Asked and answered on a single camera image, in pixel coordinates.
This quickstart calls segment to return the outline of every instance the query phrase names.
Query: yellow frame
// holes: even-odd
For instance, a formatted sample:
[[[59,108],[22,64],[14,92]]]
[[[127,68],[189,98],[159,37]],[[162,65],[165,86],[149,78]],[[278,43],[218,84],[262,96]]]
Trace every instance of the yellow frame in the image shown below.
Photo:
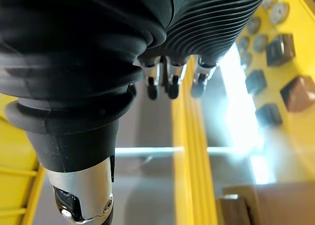
[[[200,100],[190,97],[195,59],[172,101],[176,224],[217,225],[216,203]]]

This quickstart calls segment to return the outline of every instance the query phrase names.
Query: black rubber cover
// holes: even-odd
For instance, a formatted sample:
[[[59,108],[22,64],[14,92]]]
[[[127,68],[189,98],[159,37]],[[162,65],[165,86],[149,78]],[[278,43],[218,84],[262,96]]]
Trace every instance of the black rubber cover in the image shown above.
[[[110,156],[144,57],[224,54],[262,0],[0,0],[0,92],[41,163],[82,170]],[[178,86],[169,87],[178,95]]]

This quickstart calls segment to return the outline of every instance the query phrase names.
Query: robotic arm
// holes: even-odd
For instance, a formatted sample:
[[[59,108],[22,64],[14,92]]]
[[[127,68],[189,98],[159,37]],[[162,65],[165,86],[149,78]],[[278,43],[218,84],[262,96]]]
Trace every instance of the robotic arm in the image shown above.
[[[174,99],[199,55],[200,96],[261,2],[0,0],[0,92],[19,98],[6,114],[26,131],[70,224],[111,224],[118,120],[142,78],[132,63],[155,99],[166,60]]]

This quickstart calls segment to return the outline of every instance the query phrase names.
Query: yellow panel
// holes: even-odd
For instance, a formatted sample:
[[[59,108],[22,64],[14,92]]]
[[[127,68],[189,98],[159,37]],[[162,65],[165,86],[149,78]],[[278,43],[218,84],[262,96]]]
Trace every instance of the yellow panel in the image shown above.
[[[0,119],[0,166],[35,170],[36,154],[24,131]]]
[[[179,97],[172,101],[176,224],[216,225],[214,189],[199,100],[190,97],[191,58]]]
[[[0,217],[0,224],[1,225],[18,225],[20,224],[21,216],[16,217]]]
[[[0,95],[0,225],[31,225],[45,176],[24,131],[8,123]]]
[[[289,113],[280,90],[298,75],[308,75],[315,81],[315,16],[314,3],[310,0],[279,0],[288,2],[289,15],[284,23],[271,25],[269,13],[259,8],[254,16],[261,18],[259,34],[268,35],[269,42],[280,33],[292,33],[296,57],[281,67],[267,67],[266,53],[253,51],[254,35],[247,30],[241,37],[250,37],[248,52],[252,53],[252,64],[246,69],[248,75],[254,69],[262,69],[267,88],[254,97],[257,108],[266,103],[275,103],[283,124],[264,130],[269,163],[273,166],[279,182],[311,180],[315,178],[315,105],[300,113]]]
[[[24,207],[27,204],[33,180],[33,177],[1,173],[0,211]]]
[[[5,106],[8,103],[13,102],[15,100],[16,100],[16,97],[0,94],[0,118],[6,119],[6,116],[4,114]]]

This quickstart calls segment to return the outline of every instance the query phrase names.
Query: metal washer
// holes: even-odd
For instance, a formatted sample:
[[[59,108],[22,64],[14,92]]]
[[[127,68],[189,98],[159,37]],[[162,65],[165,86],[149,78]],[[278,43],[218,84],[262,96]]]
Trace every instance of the metal washer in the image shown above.
[[[289,4],[286,2],[276,3],[270,13],[270,22],[273,25],[284,22],[289,14]]]

